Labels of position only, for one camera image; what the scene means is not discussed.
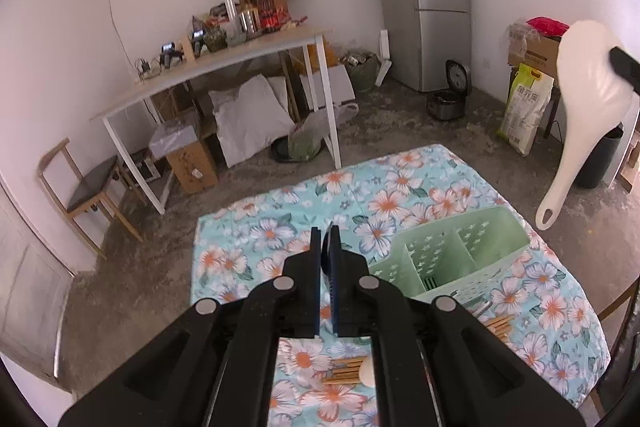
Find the white rice paddle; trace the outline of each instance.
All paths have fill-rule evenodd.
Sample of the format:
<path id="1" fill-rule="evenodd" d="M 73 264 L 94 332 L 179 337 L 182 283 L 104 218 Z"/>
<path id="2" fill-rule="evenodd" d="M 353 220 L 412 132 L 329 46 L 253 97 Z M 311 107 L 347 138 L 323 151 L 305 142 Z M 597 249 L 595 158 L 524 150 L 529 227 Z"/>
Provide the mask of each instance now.
<path id="1" fill-rule="evenodd" d="M 566 109 L 566 138 L 558 172 L 536 213 L 540 230 L 556 221 L 569 188 L 596 143 L 629 109 L 634 89 L 609 64 L 609 51 L 616 46 L 622 48 L 620 40 L 596 21 L 578 21 L 562 36 L 557 64 Z"/>

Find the floral tablecloth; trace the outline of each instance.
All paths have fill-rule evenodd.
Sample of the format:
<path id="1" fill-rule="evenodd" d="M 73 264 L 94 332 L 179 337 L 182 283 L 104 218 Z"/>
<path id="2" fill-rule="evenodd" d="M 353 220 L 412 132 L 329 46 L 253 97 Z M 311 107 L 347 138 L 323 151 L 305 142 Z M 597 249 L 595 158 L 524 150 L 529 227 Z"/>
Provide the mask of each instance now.
<path id="1" fill-rule="evenodd" d="M 496 190 L 442 145 L 384 156 L 305 182 L 245 198 L 199 219 L 194 238 L 191 301 L 246 297 L 277 277 L 284 260 L 308 248 L 311 227 L 333 222 L 347 248 L 372 263 L 384 258 L 398 230 L 473 208 L 505 205 L 530 238 L 484 297 L 482 317 L 513 314 L 507 345 L 576 407 L 609 363 L 602 327 L 583 289 Z M 322 286 L 321 334 L 281 339 L 271 397 L 271 426 L 375 427 L 375 391 L 323 385 L 331 360 L 370 353 L 367 339 L 332 334 Z"/>

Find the trash can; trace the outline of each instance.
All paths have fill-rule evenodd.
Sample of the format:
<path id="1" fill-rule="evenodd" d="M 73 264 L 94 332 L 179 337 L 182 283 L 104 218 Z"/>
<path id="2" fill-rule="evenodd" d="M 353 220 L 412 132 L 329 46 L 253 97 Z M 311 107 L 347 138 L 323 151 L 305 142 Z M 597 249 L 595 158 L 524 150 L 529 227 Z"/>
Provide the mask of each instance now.
<path id="1" fill-rule="evenodd" d="M 623 127 L 620 123 L 611 129 L 593 148 L 591 154 L 584 162 L 582 169 L 575 177 L 575 184 L 582 188 L 595 188 L 607 171 L 611 159 L 622 139 Z"/>

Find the green plastic basket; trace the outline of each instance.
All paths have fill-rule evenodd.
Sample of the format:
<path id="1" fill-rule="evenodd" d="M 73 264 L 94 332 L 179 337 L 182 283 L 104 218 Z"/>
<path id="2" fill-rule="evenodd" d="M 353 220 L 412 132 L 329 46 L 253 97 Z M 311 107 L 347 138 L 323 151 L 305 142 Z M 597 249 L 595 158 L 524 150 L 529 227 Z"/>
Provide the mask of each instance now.
<path id="1" fill-rule="evenodd" d="M 495 285 L 528 246 L 511 211 L 492 206 L 397 233 L 389 256 L 370 272 L 407 297 L 451 295 L 464 303 Z"/>

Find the chopsticks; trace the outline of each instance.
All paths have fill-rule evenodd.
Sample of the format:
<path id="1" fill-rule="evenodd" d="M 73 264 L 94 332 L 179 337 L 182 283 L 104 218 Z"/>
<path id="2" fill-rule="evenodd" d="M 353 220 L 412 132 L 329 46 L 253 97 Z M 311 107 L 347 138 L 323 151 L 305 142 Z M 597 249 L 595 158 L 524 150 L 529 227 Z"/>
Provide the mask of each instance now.
<path id="1" fill-rule="evenodd" d="M 367 357 L 352 357 L 350 359 L 334 360 L 332 375 L 330 377 L 323 378 L 322 383 L 334 385 L 360 383 L 360 366 L 366 358 Z"/>
<path id="2" fill-rule="evenodd" d="M 514 318 L 515 315 L 503 315 L 502 317 L 495 317 L 488 320 L 484 325 L 500 340 L 506 341 L 513 330 L 509 322 Z"/>

